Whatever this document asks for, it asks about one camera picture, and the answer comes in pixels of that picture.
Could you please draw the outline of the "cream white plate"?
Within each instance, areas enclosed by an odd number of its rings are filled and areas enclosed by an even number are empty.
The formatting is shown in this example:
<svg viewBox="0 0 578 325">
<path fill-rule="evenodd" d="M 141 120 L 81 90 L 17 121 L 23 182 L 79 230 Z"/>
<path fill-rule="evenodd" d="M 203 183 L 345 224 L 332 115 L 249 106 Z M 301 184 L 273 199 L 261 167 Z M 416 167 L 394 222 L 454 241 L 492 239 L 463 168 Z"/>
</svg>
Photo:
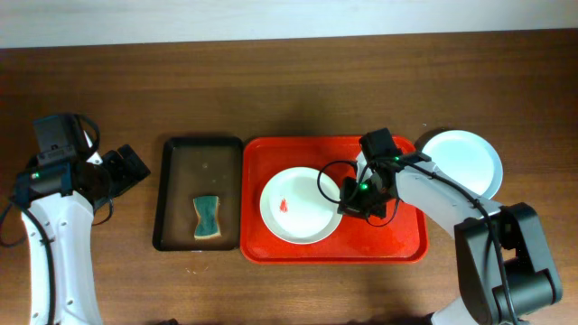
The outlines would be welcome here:
<svg viewBox="0 0 578 325">
<path fill-rule="evenodd" d="M 310 245 L 329 237 L 342 215 L 332 200 L 340 194 L 335 181 L 309 167 L 285 169 L 273 176 L 259 200 L 261 219 L 276 237 Z"/>
</svg>

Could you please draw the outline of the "light blue plate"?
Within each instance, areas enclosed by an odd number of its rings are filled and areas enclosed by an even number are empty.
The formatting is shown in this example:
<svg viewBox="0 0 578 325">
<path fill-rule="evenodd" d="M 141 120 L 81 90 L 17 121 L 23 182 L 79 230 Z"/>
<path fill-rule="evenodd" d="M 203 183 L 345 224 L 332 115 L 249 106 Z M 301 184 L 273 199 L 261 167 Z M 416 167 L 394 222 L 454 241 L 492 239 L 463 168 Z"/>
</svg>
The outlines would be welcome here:
<svg viewBox="0 0 578 325">
<path fill-rule="evenodd" d="M 504 170 L 495 148 L 469 131 L 447 130 L 419 146 L 454 181 L 481 195 L 493 180 L 503 181 Z"/>
</svg>

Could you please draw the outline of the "green yellow sponge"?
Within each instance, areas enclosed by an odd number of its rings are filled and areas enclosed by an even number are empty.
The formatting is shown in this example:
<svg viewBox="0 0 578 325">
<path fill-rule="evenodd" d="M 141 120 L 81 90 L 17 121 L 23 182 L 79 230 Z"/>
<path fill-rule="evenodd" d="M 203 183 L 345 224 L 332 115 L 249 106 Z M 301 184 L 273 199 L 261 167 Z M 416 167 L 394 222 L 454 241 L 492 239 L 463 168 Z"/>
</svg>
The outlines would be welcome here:
<svg viewBox="0 0 578 325">
<path fill-rule="evenodd" d="M 201 196 L 193 200 L 193 207 L 198 217 L 194 230 L 196 240 L 208 240 L 221 236 L 219 206 L 218 196 Z"/>
</svg>

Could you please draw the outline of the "mint green plate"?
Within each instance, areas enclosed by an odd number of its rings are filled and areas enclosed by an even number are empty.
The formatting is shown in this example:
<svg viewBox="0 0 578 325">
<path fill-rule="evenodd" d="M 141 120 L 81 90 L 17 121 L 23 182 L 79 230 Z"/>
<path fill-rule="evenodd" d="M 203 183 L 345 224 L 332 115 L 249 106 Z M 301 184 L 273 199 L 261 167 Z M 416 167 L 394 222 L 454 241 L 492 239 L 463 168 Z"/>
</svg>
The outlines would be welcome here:
<svg viewBox="0 0 578 325">
<path fill-rule="evenodd" d="M 491 200 L 499 191 L 501 180 L 493 180 L 489 187 L 481 194 L 482 197 Z"/>
</svg>

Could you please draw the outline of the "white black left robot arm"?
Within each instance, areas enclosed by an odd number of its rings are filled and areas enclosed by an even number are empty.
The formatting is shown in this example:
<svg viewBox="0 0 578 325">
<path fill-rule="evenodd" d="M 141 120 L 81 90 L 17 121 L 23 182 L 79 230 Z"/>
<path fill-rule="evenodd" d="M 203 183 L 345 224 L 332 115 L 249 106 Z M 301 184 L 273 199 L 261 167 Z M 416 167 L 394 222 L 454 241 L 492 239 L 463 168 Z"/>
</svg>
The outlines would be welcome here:
<svg viewBox="0 0 578 325">
<path fill-rule="evenodd" d="M 98 126 L 86 116 L 46 116 L 33 128 L 40 151 L 17 175 L 10 198 L 30 251 L 30 322 L 99 324 L 90 248 L 94 217 L 150 171 L 127 144 L 100 155 Z"/>
</svg>

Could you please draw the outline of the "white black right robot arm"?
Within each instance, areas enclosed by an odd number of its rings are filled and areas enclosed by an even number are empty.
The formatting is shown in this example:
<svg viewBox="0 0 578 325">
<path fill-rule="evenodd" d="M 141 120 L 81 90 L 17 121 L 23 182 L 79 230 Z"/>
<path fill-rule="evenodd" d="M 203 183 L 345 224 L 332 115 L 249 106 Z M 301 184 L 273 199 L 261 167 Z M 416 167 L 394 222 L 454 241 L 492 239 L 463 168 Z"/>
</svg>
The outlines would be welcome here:
<svg viewBox="0 0 578 325">
<path fill-rule="evenodd" d="M 520 324 L 563 297 L 563 286 L 536 211 L 506 206 L 453 180 L 427 155 L 402 153 L 388 129 L 359 139 L 366 160 L 340 187 L 338 211 L 383 218 L 404 202 L 453 238 L 460 295 L 428 317 L 430 324 Z"/>
</svg>

